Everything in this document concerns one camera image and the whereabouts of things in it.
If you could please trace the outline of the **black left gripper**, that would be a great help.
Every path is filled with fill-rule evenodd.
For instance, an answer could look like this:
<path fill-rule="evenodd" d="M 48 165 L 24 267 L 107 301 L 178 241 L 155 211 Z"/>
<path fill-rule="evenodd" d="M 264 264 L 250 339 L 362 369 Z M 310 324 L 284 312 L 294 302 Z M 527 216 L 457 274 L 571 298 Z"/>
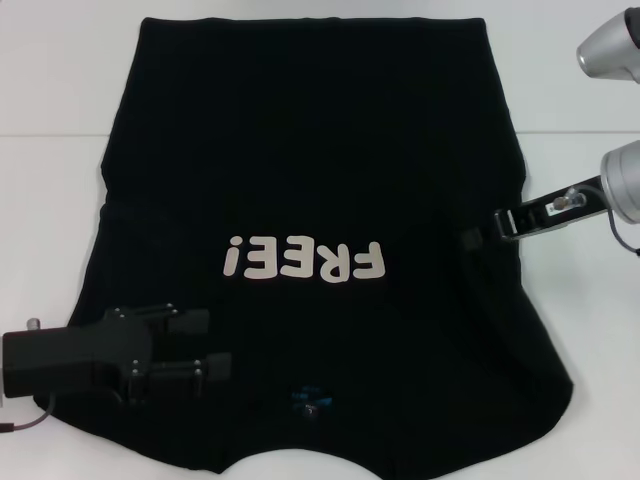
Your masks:
<path fill-rule="evenodd" d="M 107 391 L 120 402 L 201 398 L 227 381 L 232 356 L 151 362 L 153 335 L 205 335 L 207 309 L 173 303 L 117 307 L 97 322 L 2 336 L 2 393 L 7 398 Z"/>

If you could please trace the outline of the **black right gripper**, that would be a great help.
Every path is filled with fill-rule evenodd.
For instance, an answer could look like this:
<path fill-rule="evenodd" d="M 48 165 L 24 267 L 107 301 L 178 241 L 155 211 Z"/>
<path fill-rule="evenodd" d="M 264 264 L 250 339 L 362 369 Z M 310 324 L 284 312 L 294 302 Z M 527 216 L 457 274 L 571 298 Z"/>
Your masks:
<path fill-rule="evenodd" d="M 570 223 L 604 213 L 608 203 L 599 177 L 529 200 L 494 213 L 493 226 L 483 225 L 461 234 L 464 250 L 481 250 L 498 238 L 513 242 L 562 228 Z"/>

